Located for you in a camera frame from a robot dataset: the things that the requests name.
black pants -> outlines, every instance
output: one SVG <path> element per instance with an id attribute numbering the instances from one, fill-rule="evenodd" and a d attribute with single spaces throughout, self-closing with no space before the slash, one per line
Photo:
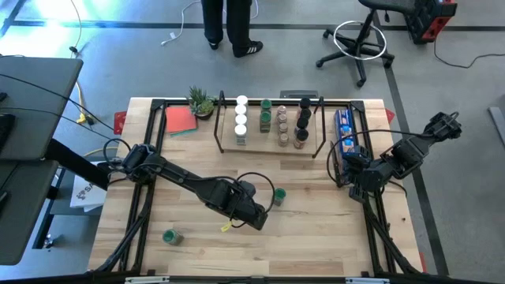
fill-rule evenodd
<path id="1" fill-rule="evenodd" d="M 223 40 L 223 0 L 201 0 L 205 37 L 211 43 Z M 249 22 L 253 0 L 226 0 L 226 31 L 234 48 L 249 45 Z"/>

white bottle cap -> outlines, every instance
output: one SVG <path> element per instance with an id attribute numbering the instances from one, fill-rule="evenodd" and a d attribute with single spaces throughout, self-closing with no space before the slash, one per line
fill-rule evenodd
<path id="1" fill-rule="evenodd" d="M 246 111 L 247 111 L 247 108 L 244 105 L 238 105 L 235 107 L 235 114 L 236 115 L 239 115 L 239 114 L 245 115 Z"/>
<path id="2" fill-rule="evenodd" d="M 245 95 L 240 95 L 237 97 L 237 105 L 239 105 L 239 104 L 247 105 L 248 101 L 249 101 L 249 99 L 247 99 L 247 97 Z"/>
<path id="3" fill-rule="evenodd" d="M 245 125 L 235 126 L 235 134 L 239 136 L 244 136 L 246 133 L 247 133 L 247 127 L 245 127 Z"/>
<path id="4" fill-rule="evenodd" d="M 245 125 L 247 123 L 247 117 L 244 114 L 239 114 L 235 117 L 235 123 L 237 125 Z"/>

black desk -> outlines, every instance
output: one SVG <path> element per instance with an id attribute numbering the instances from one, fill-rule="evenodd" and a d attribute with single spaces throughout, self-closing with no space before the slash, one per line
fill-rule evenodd
<path id="1" fill-rule="evenodd" d="M 0 73 L 69 98 L 82 64 L 79 59 L 0 58 Z M 108 179 L 104 172 L 52 139 L 67 99 L 5 77 L 0 77 L 0 92 L 9 96 L 0 103 L 0 112 L 16 115 L 13 131 L 0 153 L 0 186 L 10 193 L 0 215 L 0 265 L 14 265 L 21 260 L 58 165 L 105 189 Z"/>

black lid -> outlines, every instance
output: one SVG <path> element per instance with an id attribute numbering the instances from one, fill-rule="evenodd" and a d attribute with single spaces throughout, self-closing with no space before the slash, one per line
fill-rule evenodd
<path id="1" fill-rule="evenodd" d="M 308 107 L 310 107 L 310 99 L 307 99 L 307 98 L 301 99 L 301 101 L 300 101 L 300 107 L 301 108 L 308 108 Z"/>
<path id="2" fill-rule="evenodd" d="M 307 131 L 306 129 L 298 130 L 298 132 L 297 132 L 297 139 L 298 140 L 305 141 L 305 140 L 307 140 L 307 138 L 309 138 L 309 131 Z"/>
<path id="3" fill-rule="evenodd" d="M 300 111 L 300 118 L 309 119 L 311 115 L 312 115 L 312 111 L 310 111 L 309 109 L 302 109 Z"/>
<path id="4" fill-rule="evenodd" d="M 309 125 L 309 120 L 307 118 L 299 118 L 297 121 L 297 127 L 299 129 L 305 129 Z"/>

potted plant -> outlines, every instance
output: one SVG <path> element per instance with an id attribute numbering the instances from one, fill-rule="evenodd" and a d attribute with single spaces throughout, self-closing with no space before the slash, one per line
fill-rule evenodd
<path id="1" fill-rule="evenodd" d="M 215 99 L 207 96 L 207 91 L 193 86 L 189 88 L 189 97 L 186 98 L 191 107 L 191 113 L 194 114 L 196 118 L 208 120 L 212 116 Z"/>

